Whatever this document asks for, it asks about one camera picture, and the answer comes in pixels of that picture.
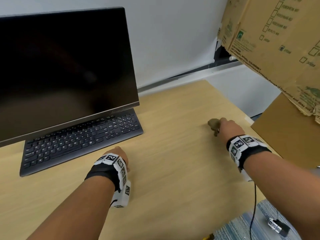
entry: brown box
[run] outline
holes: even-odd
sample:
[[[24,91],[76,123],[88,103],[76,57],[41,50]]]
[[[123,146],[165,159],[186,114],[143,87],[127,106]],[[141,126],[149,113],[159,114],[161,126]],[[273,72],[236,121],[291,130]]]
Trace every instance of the brown box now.
[[[251,126],[281,157],[303,168],[320,166],[320,126],[280,94]]]
[[[320,0],[228,0],[218,38],[320,123]]]

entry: black keyboard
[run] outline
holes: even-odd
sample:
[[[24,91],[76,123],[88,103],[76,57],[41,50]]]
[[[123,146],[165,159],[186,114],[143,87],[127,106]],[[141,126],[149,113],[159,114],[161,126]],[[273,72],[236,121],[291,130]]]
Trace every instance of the black keyboard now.
[[[131,108],[26,141],[20,176],[42,171],[142,133]]]

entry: forearm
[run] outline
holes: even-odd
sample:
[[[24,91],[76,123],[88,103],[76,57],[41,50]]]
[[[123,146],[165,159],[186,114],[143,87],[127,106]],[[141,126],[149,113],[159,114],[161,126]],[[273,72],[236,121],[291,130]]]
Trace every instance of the forearm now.
[[[27,240],[97,240],[115,191],[112,181],[85,180]]]
[[[243,167],[305,239],[319,237],[320,178],[270,152],[248,157]]]

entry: desk surface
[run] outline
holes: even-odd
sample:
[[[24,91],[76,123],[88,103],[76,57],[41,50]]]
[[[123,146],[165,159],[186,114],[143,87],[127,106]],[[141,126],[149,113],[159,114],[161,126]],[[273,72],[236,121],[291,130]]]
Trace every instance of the desk surface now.
[[[204,80],[144,96],[140,104],[144,134],[118,144],[130,159],[130,202],[110,209],[100,239],[200,240],[253,207],[253,183],[243,181],[207,125],[226,117],[258,136],[240,109]],[[21,178],[23,145],[0,148],[3,240],[26,239],[106,151]]]

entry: black monitor screen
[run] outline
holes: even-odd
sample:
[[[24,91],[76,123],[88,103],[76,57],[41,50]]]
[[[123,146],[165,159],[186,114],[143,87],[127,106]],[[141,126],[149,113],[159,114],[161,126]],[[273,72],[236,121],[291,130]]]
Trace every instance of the black monitor screen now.
[[[0,30],[0,141],[139,100],[124,8],[4,17]]]

